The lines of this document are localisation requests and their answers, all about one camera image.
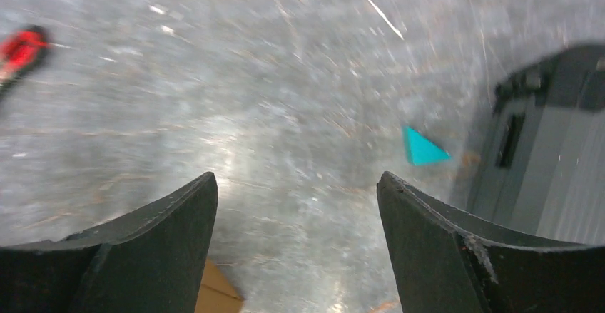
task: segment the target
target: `gray floor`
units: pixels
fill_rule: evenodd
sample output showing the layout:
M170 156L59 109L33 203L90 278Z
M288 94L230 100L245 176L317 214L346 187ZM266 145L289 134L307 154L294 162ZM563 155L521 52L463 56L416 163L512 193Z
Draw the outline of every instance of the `gray floor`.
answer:
M0 0L54 55L0 103L0 245L110 220L211 170L210 258L244 312L401 312L391 170L462 205L507 72L600 39L605 0ZM410 166L401 125L453 161Z

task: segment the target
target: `white scratch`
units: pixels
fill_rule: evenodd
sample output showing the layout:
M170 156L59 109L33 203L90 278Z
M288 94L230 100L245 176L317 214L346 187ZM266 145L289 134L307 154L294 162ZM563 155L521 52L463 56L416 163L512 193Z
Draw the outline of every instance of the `white scratch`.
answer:
M596 62L596 71L598 72L602 72L605 71L605 57L601 57L597 62Z
M136 49L128 48L128 47L110 48L109 50L118 55L132 54L132 55L136 55L136 56L143 56L143 54L140 51L137 51Z
M401 34L401 31L399 31L399 29L397 29L397 28L395 28L395 26L393 26L393 24L389 21L389 19L385 15L385 13L382 12L382 10L380 10L380 8L376 4L374 4L374 2L372 0L367 0L367 1L370 4L372 4L372 6L374 7L374 10L376 10L376 12L380 15L380 17L382 17L382 19L384 19L385 22L387 22L387 24L389 25L391 30L393 30L397 34L397 36L399 36L399 38L403 40L403 35Z
M162 31L168 35L174 35L174 29L169 26L162 26Z
M290 20L290 15L288 14L288 12L285 10L285 8L283 7L282 3L280 0L273 0L275 2L275 5L278 7L279 12L282 14L284 21L288 24L288 27L290 29L290 33L292 34L292 40L293 40L293 45L295 48L295 52L292 52L292 55L296 56L296 58L299 61L302 61L303 59L300 57L300 46L298 43L296 43L298 41L298 33L296 31L296 28L294 27L294 25L292 24L292 21Z
M464 239L464 244L467 246L468 250L471 251L480 265L487 271L490 279L493 283L498 283L498 276L496 271L494 270L494 265L492 261L489 259L489 253L487 249L483 245L483 243L475 237L468 237Z
M51 43L51 45L52 45L52 46L55 46L55 47L59 47L59 48L73 49L73 47L66 46L66 45L64 45L64 44Z
M166 15L166 10L162 6L150 5L149 10L160 15Z
M481 29L481 45L483 47L483 62L484 62L484 67L485 67L485 77L487 80L487 83L489 84L487 86L487 101L489 101L489 107L490 108L494 108L493 104L492 104L492 88L491 86L491 79L489 78L489 64L487 64L487 52L485 51L485 35L483 34L483 29Z
M185 17L185 15L177 11L172 11L170 12L170 17L180 21L181 19L183 19L183 17Z

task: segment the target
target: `red object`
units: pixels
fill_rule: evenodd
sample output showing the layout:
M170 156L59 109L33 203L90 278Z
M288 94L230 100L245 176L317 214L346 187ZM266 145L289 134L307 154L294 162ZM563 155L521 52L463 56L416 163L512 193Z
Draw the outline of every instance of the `red object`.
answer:
M46 30L28 26L0 44L0 81L15 80L31 71L44 59L49 48Z

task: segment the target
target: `cardboard piece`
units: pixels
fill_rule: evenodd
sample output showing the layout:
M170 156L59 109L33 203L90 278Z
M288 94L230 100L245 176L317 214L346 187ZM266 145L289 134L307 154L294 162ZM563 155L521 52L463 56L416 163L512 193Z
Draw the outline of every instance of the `cardboard piece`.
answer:
M218 267L206 260L195 313L238 313L243 305L243 299Z

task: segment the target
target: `blue triangular piece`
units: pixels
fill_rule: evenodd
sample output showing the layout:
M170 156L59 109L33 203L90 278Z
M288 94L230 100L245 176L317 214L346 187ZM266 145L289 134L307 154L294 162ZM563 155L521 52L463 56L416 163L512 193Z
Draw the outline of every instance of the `blue triangular piece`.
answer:
M413 165L426 165L449 160L450 156L409 126L404 129L407 159Z

